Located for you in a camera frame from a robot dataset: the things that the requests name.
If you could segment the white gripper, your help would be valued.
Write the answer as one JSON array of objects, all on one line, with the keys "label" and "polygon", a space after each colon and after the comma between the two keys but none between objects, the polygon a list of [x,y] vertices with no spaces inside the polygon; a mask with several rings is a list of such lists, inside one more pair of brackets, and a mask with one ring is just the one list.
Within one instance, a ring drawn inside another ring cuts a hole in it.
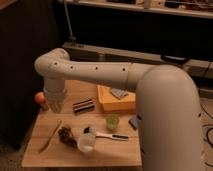
[{"label": "white gripper", "polygon": [[67,90],[66,89],[56,89],[56,90],[48,90],[44,89],[44,96],[49,105],[49,108],[53,113],[60,113],[62,110],[63,102],[66,98]]}]

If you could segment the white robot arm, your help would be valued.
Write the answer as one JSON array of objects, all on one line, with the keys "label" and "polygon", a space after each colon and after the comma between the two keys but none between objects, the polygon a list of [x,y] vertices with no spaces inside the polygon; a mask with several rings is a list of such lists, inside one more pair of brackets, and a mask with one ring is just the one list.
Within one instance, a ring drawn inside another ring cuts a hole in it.
[{"label": "white robot arm", "polygon": [[66,98],[67,80],[133,94],[143,171],[205,170],[199,93],[184,70],[173,65],[75,62],[63,48],[37,57],[34,68],[52,105]]}]

